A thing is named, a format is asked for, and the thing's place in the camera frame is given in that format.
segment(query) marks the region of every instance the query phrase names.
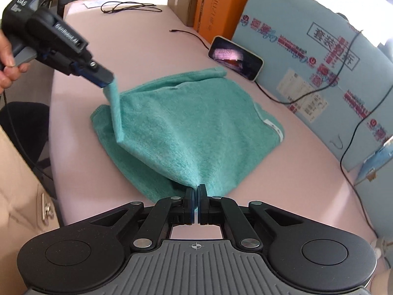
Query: phone screen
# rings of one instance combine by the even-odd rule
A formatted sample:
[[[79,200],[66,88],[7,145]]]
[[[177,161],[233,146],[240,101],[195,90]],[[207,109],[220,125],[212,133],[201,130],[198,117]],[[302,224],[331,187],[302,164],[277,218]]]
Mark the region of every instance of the phone screen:
[[[263,66],[263,60],[233,42],[216,36],[209,50],[209,58],[250,81],[254,81]]]

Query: black cable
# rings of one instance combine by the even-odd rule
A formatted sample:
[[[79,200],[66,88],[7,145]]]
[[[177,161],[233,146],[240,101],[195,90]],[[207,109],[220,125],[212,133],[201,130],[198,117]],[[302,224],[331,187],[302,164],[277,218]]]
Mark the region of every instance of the black cable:
[[[293,104],[293,103],[295,103],[295,102],[301,100],[302,98],[304,98],[304,97],[306,97],[306,96],[308,96],[308,95],[310,95],[310,94],[313,94],[313,93],[316,93],[316,92],[319,92],[319,91],[323,91],[324,89],[327,89],[327,88],[331,87],[331,86],[337,81],[338,76],[340,75],[341,71],[343,70],[343,68],[344,68],[344,66],[345,66],[345,61],[346,61],[347,58],[348,58],[349,51],[350,51],[350,49],[351,49],[351,47],[352,47],[352,45],[353,45],[353,42],[355,42],[356,38],[360,35],[360,33],[362,33],[362,31],[358,31],[358,32],[356,33],[356,35],[354,36],[354,38],[352,39],[351,43],[349,44],[348,49],[347,49],[347,52],[346,52],[346,54],[345,54],[345,56],[344,56],[344,59],[343,59],[343,63],[342,63],[342,65],[341,65],[340,69],[338,70],[338,72],[337,72],[335,78],[333,79],[333,81],[329,82],[329,84],[328,84],[327,86],[324,86],[323,88],[315,89],[315,90],[313,90],[313,91],[307,92],[306,94],[303,94],[302,96],[300,96],[300,97],[297,98],[296,100],[289,101],[289,102],[281,102],[281,101],[278,101],[278,100],[272,98],[268,93],[266,93],[266,92],[263,90],[263,88],[261,88],[261,86],[258,84],[257,81],[254,81],[254,83],[255,83],[255,84],[257,85],[257,87],[262,91],[262,93],[265,94],[270,100],[272,100],[273,102],[279,103],[279,104],[284,104],[284,105]]]
[[[31,160],[31,158],[26,154],[25,150],[23,149],[22,145],[20,144],[20,141],[19,141],[19,139],[18,139],[18,136],[17,136],[16,131],[15,131],[15,128],[14,128],[14,123],[12,122],[11,114],[9,113],[9,110],[8,110],[7,97],[6,97],[6,95],[5,95],[5,91],[3,92],[3,97],[4,97],[4,107],[5,107],[5,110],[7,111],[9,124],[11,125],[11,129],[12,129],[12,132],[13,132],[13,134],[14,134],[14,136],[15,136],[16,143],[18,144],[18,146],[19,146],[21,152],[25,155],[25,157],[29,160],[29,162],[30,162],[36,169],[38,169],[38,170],[39,170],[43,175],[45,175],[48,179],[50,179],[50,180],[53,181],[53,178],[52,178],[52,177],[50,177],[47,173],[45,173],[41,168],[39,168],[39,167],[36,165],[36,163],[34,163],[34,162]]]
[[[390,264],[389,260],[386,257],[384,257],[384,259],[385,259],[385,262],[388,265],[389,269],[391,269],[392,265]]]
[[[104,10],[102,7],[106,5],[107,3],[117,3],[111,10]],[[131,6],[127,6],[125,8],[120,8],[116,9],[119,5],[122,4],[132,4]],[[101,11],[103,13],[117,13],[125,10],[139,10],[139,11],[150,11],[150,12],[162,12],[160,8],[157,8],[155,4],[152,3],[138,3],[138,2],[132,2],[132,1],[126,1],[126,2],[119,2],[119,1],[108,1],[105,2],[101,6]]]
[[[183,30],[170,30],[170,32],[184,32],[184,33],[188,33],[188,34],[191,34],[191,35],[193,35],[193,36],[196,36],[201,42],[202,42],[202,44],[205,46],[205,48],[206,49],[210,49],[206,44],[205,44],[205,42],[203,42],[203,40],[199,37],[199,36],[197,36],[196,34],[194,34],[194,33],[192,33],[192,32],[189,32],[189,31],[183,31]]]
[[[378,234],[377,234],[377,232],[374,230],[374,228],[372,227],[372,225],[370,224],[370,222],[369,222],[369,220],[368,220],[366,211],[365,211],[364,206],[363,206],[362,199],[360,198],[359,193],[356,191],[355,187],[354,187],[353,184],[350,182],[350,180],[348,179],[348,177],[346,176],[346,174],[345,174],[345,172],[344,172],[344,169],[343,169],[343,159],[344,159],[345,154],[348,152],[349,148],[351,147],[351,145],[352,145],[352,143],[353,143],[353,139],[355,138],[356,131],[358,130],[360,124],[362,124],[363,121],[365,121],[371,114],[373,114],[374,111],[375,111],[375,110],[385,101],[385,99],[388,97],[388,95],[390,94],[390,92],[392,91],[392,89],[393,89],[393,85],[390,86],[389,90],[386,92],[386,94],[384,95],[384,97],[382,98],[382,100],[379,101],[379,103],[376,105],[376,107],[374,107],[374,108],[370,111],[370,113],[368,113],[368,115],[366,115],[363,119],[361,119],[360,122],[356,125],[355,130],[353,131],[351,140],[349,141],[349,145],[347,146],[346,150],[344,151],[344,154],[341,156],[341,159],[340,159],[340,169],[341,169],[341,173],[343,173],[345,179],[347,180],[347,182],[348,182],[349,185],[351,186],[353,192],[355,192],[356,196],[358,197],[359,202],[360,202],[360,205],[362,206],[363,214],[364,214],[364,217],[365,217],[365,219],[366,219],[366,221],[367,221],[367,224],[368,224],[368,226],[370,226],[371,230],[374,232],[374,234],[376,235],[377,238],[378,238]]]
[[[194,35],[194,36],[196,36],[196,37],[203,43],[203,45],[205,46],[206,49],[209,49],[209,48],[207,47],[207,45],[202,41],[202,39],[201,39],[199,36],[197,36],[196,34],[192,33],[192,32],[183,31],[183,30],[170,30],[170,32],[185,32],[185,33]],[[351,49],[351,46],[353,45],[353,42],[355,41],[355,39],[360,35],[360,33],[362,33],[362,31],[358,31],[358,32],[356,33],[355,37],[352,39],[351,43],[349,44],[348,49],[347,49],[347,52],[346,52],[345,57],[344,57],[344,60],[343,60],[343,64],[341,65],[341,67],[340,67],[340,69],[339,69],[337,75],[335,76],[334,80],[333,80],[332,82],[330,82],[327,86],[323,87],[323,88],[316,89],[316,90],[314,90],[314,91],[311,91],[311,92],[308,92],[308,93],[306,93],[306,94],[303,94],[303,95],[300,96],[298,99],[296,99],[296,100],[294,100],[294,101],[291,101],[291,102],[280,102],[280,101],[277,101],[276,99],[272,98],[270,95],[268,95],[268,94],[260,87],[260,85],[259,85],[256,81],[255,81],[255,84],[257,84],[258,88],[259,88],[259,89],[260,89],[260,90],[261,90],[270,100],[272,100],[272,101],[274,101],[274,102],[276,102],[276,103],[284,104],[284,105],[293,104],[293,103],[299,101],[300,99],[304,98],[304,97],[307,96],[307,95],[310,95],[310,94],[312,94],[312,93],[319,92],[319,91],[322,91],[322,90],[324,90],[324,89],[327,89],[328,87],[330,87],[330,86],[337,80],[339,74],[340,74],[341,71],[343,70],[343,68],[344,68],[344,66],[345,66],[345,61],[347,60],[347,57],[348,57],[349,51],[350,51],[350,49]],[[360,126],[360,124],[362,124],[362,122],[363,122],[364,120],[366,120],[372,113],[374,113],[374,111],[375,111],[375,110],[385,101],[385,99],[388,97],[388,95],[390,94],[390,92],[391,92],[392,89],[393,89],[393,85],[389,88],[388,92],[386,92],[386,94],[384,95],[384,97],[382,98],[382,100],[376,105],[376,107],[374,107],[374,109],[372,109],[372,110],[370,111],[370,113],[368,113],[368,115],[367,115],[366,117],[364,117],[364,118],[357,124],[357,126],[355,127],[355,130],[353,131],[351,141],[349,142],[348,147],[346,148],[346,150],[344,151],[344,154],[342,155],[342,157],[341,157],[341,159],[340,159],[340,169],[341,169],[341,172],[342,172],[342,174],[344,175],[344,177],[345,177],[345,179],[347,180],[347,182],[349,183],[349,185],[351,186],[353,192],[356,194],[357,198],[359,199],[359,202],[360,202],[360,205],[361,205],[361,207],[362,207],[363,214],[364,214],[364,218],[366,219],[366,222],[367,222],[368,226],[369,226],[370,229],[374,232],[374,234],[375,234],[375,236],[376,236],[377,238],[378,238],[378,234],[377,234],[376,230],[373,228],[373,226],[371,225],[370,221],[368,220],[367,213],[366,213],[366,211],[365,211],[365,208],[364,208],[362,199],[360,198],[359,193],[356,191],[355,187],[354,187],[353,184],[350,182],[350,180],[348,179],[348,177],[346,176],[346,174],[345,174],[345,172],[344,172],[343,165],[342,165],[342,161],[343,161],[343,159],[344,159],[345,154],[348,152],[350,146],[352,145],[352,142],[353,142],[353,139],[354,139],[354,137],[355,137],[356,131],[358,130],[358,127]]]

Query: black camera device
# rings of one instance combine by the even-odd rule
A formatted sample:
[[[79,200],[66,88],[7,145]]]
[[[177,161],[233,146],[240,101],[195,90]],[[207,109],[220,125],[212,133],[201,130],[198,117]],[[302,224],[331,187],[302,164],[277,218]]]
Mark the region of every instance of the black camera device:
[[[37,59],[66,75],[83,76],[99,87],[113,73],[93,60],[88,42],[49,10],[50,0],[13,0],[4,10],[1,29],[20,65]]]

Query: tabletop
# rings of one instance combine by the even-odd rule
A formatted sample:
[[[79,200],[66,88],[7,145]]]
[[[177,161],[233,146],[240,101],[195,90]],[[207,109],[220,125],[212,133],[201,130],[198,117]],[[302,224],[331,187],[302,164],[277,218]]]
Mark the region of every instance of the tabletop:
[[[112,70],[125,91],[150,80],[217,66],[167,6],[162,13],[127,10],[103,14],[76,3],[66,21],[89,42],[94,59]],[[228,194],[239,205],[261,200],[371,241],[374,235],[339,162],[285,106],[270,101],[256,85],[232,71],[236,81],[285,129],[285,139]],[[56,192],[66,224],[129,203],[147,200],[116,168],[100,144],[91,113],[107,104],[103,92],[81,77],[54,75],[50,151]],[[172,238],[220,238],[218,227],[178,226]]]

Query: finger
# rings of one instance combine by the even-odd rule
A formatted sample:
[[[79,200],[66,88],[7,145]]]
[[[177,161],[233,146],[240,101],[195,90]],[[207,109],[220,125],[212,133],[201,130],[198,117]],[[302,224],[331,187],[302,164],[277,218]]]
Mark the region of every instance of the finger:
[[[4,74],[3,71],[0,71],[0,88],[7,89],[12,85],[12,81]]]
[[[22,73],[26,73],[30,69],[30,63],[23,63],[19,66],[19,70]]]
[[[15,66],[11,43],[0,30],[0,60],[5,66]]]
[[[16,66],[13,68],[6,66],[4,69],[4,74],[8,76],[11,81],[16,81],[18,78],[20,78],[20,71]]]

